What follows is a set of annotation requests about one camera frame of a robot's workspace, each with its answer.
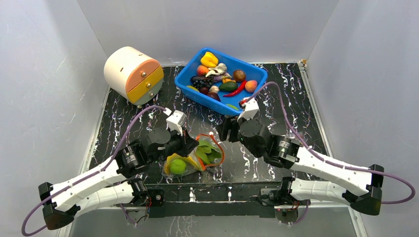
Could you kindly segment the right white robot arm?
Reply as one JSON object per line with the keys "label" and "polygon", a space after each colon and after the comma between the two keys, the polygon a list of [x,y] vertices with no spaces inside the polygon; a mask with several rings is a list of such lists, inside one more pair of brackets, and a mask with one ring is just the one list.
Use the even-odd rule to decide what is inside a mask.
{"label": "right white robot arm", "polygon": [[383,172],[379,165],[353,167],[305,148],[296,139],[272,134],[257,119],[225,116],[216,126],[221,141],[240,142],[256,158],[278,168],[305,172],[319,180],[285,177],[280,187],[263,191],[257,201],[266,205],[292,204],[297,201],[332,201],[350,206],[371,216],[380,213]]}

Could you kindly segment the light green toy fruit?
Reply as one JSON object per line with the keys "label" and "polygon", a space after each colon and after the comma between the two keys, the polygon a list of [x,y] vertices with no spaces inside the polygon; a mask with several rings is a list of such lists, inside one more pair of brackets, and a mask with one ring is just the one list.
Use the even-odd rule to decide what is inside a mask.
{"label": "light green toy fruit", "polygon": [[182,175],[187,168],[185,161],[181,159],[174,159],[169,165],[170,174],[173,175]]}

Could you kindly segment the clear orange zip bag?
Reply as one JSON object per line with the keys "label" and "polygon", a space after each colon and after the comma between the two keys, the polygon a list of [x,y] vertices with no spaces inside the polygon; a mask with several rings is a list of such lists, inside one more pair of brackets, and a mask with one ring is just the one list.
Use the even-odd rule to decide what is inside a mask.
{"label": "clear orange zip bag", "polygon": [[[197,137],[196,137],[196,140],[197,141],[199,141],[199,140],[209,140],[209,139],[212,139],[214,142],[216,142],[219,146],[220,146],[220,144],[217,142],[217,140],[215,139],[215,137],[214,137],[214,133],[213,132],[210,132],[210,133],[208,133],[208,134],[199,134]],[[195,156],[195,149],[193,150],[193,152],[189,155],[189,156],[191,156],[191,157],[196,157]],[[223,156],[223,161],[222,162],[220,162],[220,163],[218,163],[218,164],[215,164],[215,165],[204,165],[203,163],[202,163],[202,161],[201,161],[201,163],[202,163],[202,165],[204,166],[204,170],[203,171],[205,171],[205,170],[207,170],[208,168],[210,168],[210,167],[215,167],[215,166],[219,166],[219,165],[221,165],[223,162],[224,162],[224,159],[225,159],[225,152],[224,152],[224,156]],[[180,176],[166,176],[166,175],[163,175],[164,177],[166,177],[166,178],[173,178],[173,177],[180,177]]]}

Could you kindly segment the green toy leaf vegetable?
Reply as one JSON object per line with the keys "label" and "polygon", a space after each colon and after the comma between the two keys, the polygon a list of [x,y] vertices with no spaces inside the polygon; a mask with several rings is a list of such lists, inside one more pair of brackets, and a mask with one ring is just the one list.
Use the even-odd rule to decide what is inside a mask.
{"label": "green toy leaf vegetable", "polygon": [[223,161],[224,152],[212,139],[204,139],[199,140],[199,144],[195,149],[195,156],[198,157],[204,165],[215,165]]}

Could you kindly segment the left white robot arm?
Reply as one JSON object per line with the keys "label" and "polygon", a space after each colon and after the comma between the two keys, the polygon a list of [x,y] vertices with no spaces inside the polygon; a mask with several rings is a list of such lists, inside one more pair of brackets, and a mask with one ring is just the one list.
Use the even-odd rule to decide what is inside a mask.
{"label": "left white robot arm", "polygon": [[87,212],[130,203],[144,205],[156,195],[136,175],[145,172],[159,158],[186,156],[199,142],[186,130],[178,133],[158,128],[117,150],[102,164],[73,179],[39,185],[43,218],[48,230],[60,229]]}

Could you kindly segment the dark green toy avocado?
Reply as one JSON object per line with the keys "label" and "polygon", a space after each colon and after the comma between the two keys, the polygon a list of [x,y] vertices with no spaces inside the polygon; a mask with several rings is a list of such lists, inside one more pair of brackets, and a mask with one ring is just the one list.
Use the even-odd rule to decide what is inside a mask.
{"label": "dark green toy avocado", "polygon": [[230,93],[230,92],[232,92],[232,91],[235,91],[236,90],[236,88],[238,87],[239,85],[237,84],[237,83],[231,83],[231,82],[229,82],[229,83],[225,83],[225,84],[221,84],[220,86],[219,86],[219,91],[221,91],[221,92],[228,92],[228,93]]}

